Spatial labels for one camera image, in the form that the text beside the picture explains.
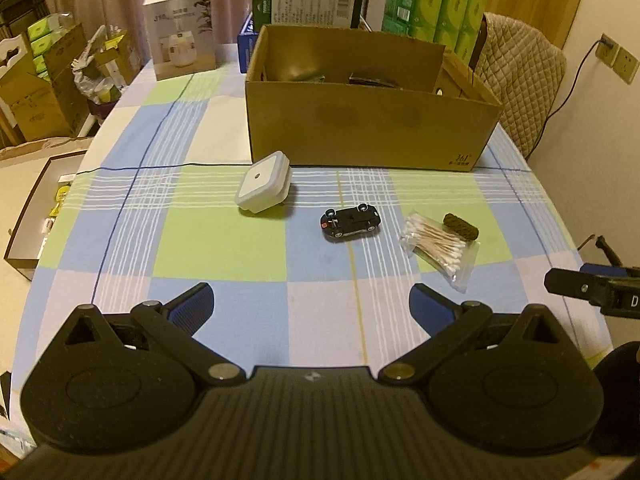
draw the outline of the black toy car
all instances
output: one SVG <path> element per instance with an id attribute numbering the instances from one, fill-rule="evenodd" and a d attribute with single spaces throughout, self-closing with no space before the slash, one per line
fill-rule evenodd
<path id="1" fill-rule="evenodd" d="M 330 238 L 342 238 L 373 231 L 379 225 L 380 216 L 376 208 L 368 204 L 338 211 L 327 209 L 320 218 L 322 232 Z"/>

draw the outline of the plaid tablecloth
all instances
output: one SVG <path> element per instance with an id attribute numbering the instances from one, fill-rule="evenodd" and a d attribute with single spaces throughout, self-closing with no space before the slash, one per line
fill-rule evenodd
<path id="1" fill-rule="evenodd" d="M 233 198 L 250 152 L 244 77 L 232 53 L 218 70 L 162 82 L 147 66 L 101 127 L 24 308 L 14 420 L 28 372 L 77 304 L 127 312 L 200 281 L 216 304 L 196 339 L 248 373 L 257 364 L 367 364 L 377 373 L 428 337 L 409 314 L 416 282 L 496 312 L 545 303 L 586 358 L 609 346 L 594 308 L 545 291 L 551 266 L 577 269 L 580 257 L 500 126 L 471 173 L 294 168 L 282 206 L 240 211 Z M 327 241 L 322 213 L 361 202 L 378 208 L 380 232 Z M 480 229 L 466 294 L 401 249 L 413 209 L 434 219 L 452 212 Z"/>

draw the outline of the silver screw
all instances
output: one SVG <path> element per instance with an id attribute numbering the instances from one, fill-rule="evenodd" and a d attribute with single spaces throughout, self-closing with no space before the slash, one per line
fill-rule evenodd
<path id="1" fill-rule="evenodd" d="M 415 375 L 415 368 L 407 363 L 391 363 L 385 367 L 385 375 L 389 379 L 402 381 Z"/>
<path id="2" fill-rule="evenodd" d="M 221 381 L 233 379 L 240 373 L 240 368 L 231 363 L 219 363 L 209 367 L 209 375 Z"/>

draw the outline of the power socket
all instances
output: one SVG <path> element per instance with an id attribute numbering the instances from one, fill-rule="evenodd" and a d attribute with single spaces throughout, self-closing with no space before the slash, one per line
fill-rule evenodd
<path id="1" fill-rule="evenodd" d="M 616 60 L 616 56 L 618 55 L 618 51 L 620 50 L 619 44 L 613 41 L 606 34 L 602 35 L 602 40 L 596 47 L 596 57 L 601 60 L 607 66 L 613 66 L 613 63 Z"/>
<path id="2" fill-rule="evenodd" d="M 630 85 L 638 71 L 638 60 L 628 50 L 620 47 L 612 68 L 613 72 Z"/>

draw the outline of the barcode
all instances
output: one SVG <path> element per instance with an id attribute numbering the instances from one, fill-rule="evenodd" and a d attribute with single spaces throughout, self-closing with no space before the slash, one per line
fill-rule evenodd
<path id="1" fill-rule="evenodd" d="M 405 9 L 404 7 L 398 7 L 398 18 L 401 20 L 409 21 L 409 9 Z"/>
<path id="2" fill-rule="evenodd" d="M 335 11 L 335 15 L 338 18 L 350 18 L 349 16 L 349 4 L 351 0 L 338 0 L 338 9 Z"/>

